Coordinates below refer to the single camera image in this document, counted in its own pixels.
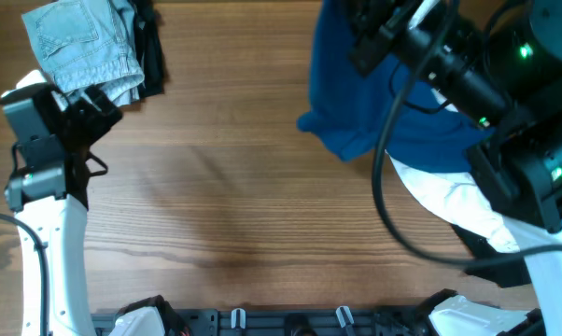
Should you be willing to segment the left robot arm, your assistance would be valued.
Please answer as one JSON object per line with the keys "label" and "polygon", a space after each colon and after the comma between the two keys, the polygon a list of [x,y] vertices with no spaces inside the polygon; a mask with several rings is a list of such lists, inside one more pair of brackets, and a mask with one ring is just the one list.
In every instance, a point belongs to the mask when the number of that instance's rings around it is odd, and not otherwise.
{"label": "left robot arm", "polygon": [[52,84],[34,84],[4,98],[16,136],[15,166],[5,187],[22,254],[24,335],[93,335],[84,265],[91,178],[107,165],[91,152],[121,118],[97,87],[75,102]]}

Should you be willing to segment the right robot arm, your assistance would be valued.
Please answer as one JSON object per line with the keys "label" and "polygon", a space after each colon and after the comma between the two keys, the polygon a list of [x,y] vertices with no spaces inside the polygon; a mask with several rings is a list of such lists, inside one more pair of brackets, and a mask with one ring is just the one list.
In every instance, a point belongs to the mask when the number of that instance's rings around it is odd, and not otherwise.
{"label": "right robot arm", "polygon": [[372,195],[394,238],[386,210],[383,153],[414,83],[423,80],[491,135],[466,151],[471,174],[503,216],[519,251],[463,259],[467,269],[521,259],[541,319],[533,334],[562,335],[562,1],[526,1],[514,22],[484,29],[458,15],[456,1],[346,1],[355,34],[350,61],[369,75],[388,55],[411,72],[386,117],[374,151]]}

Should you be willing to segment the blue shirt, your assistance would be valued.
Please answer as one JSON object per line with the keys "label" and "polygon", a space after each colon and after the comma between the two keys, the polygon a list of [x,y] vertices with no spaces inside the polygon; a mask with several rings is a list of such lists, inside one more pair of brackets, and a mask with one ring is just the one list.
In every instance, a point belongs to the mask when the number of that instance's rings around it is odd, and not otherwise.
{"label": "blue shirt", "polygon": [[[353,36],[337,1],[323,3],[316,25],[310,69],[309,112],[297,127],[317,136],[342,161],[351,161],[371,151],[380,136],[393,98],[388,85],[401,86],[409,76],[393,56],[367,77],[361,77],[348,60]],[[442,110],[426,115],[417,105],[435,108],[438,102],[430,85],[417,82],[409,104],[400,112],[388,154],[417,170],[429,173],[467,173],[471,167],[467,148],[486,139],[462,114]]]}

